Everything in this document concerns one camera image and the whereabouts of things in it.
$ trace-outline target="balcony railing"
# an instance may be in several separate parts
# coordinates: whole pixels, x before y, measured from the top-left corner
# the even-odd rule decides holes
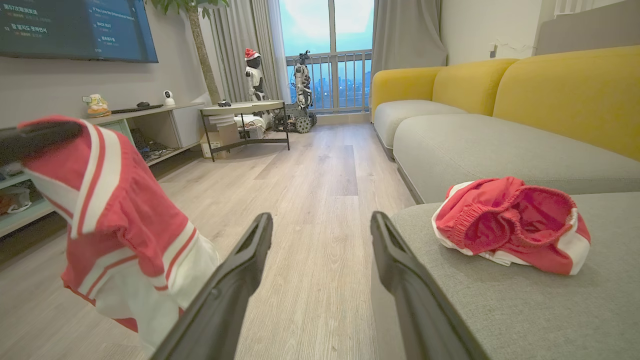
[[[336,53],[309,54],[307,60],[314,112],[368,111],[369,86],[371,84],[371,49],[339,51]],[[296,100],[294,59],[287,57],[289,93],[291,102]]]

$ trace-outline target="gray cushion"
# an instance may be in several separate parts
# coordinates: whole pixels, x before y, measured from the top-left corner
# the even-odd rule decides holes
[[[502,266],[445,248],[430,222],[439,204],[402,210],[392,221],[491,359],[637,359],[640,193],[573,199],[593,244],[574,276]],[[383,294],[380,288],[373,279],[372,296]],[[384,326],[378,318],[391,311],[372,300],[378,330]],[[397,351],[390,342],[398,339],[387,334],[378,343]]]
[[[376,108],[376,118],[373,125],[384,146],[393,149],[396,129],[404,119],[417,115],[455,113],[466,113],[466,111],[427,100],[390,101],[384,102]]]
[[[533,127],[475,114],[403,121],[396,161],[425,203],[452,185],[515,176],[569,194],[640,191],[640,163]]]

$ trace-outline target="potted plant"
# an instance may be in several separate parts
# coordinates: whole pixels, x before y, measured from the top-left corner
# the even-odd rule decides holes
[[[220,0],[226,6],[229,6],[228,0]],[[211,63],[209,63],[209,56],[207,55],[207,49],[204,45],[204,39],[202,38],[202,29],[200,28],[200,19],[198,18],[198,8],[202,9],[202,18],[211,19],[211,9],[218,5],[218,0],[151,0],[151,3],[156,9],[164,11],[166,15],[170,10],[175,10],[180,13],[180,10],[184,10],[189,17],[189,25],[191,26],[191,33],[193,34],[193,41],[196,44],[196,50],[198,51],[198,58],[200,59],[200,67],[202,68],[202,75],[204,76],[204,82],[207,85],[207,91],[209,92],[209,98],[212,104],[217,104],[220,101],[220,94],[218,93],[218,87],[216,86],[216,80],[213,77],[213,70],[211,69]]]

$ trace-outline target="television screen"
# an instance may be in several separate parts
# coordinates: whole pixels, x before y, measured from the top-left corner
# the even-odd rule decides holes
[[[144,0],[4,0],[0,55],[158,61]]]

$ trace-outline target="security camera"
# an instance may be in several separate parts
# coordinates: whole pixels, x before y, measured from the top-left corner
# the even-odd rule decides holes
[[[164,95],[165,106],[175,105],[175,100],[173,100],[173,93],[171,93],[169,90],[165,90],[163,92],[163,95]]]

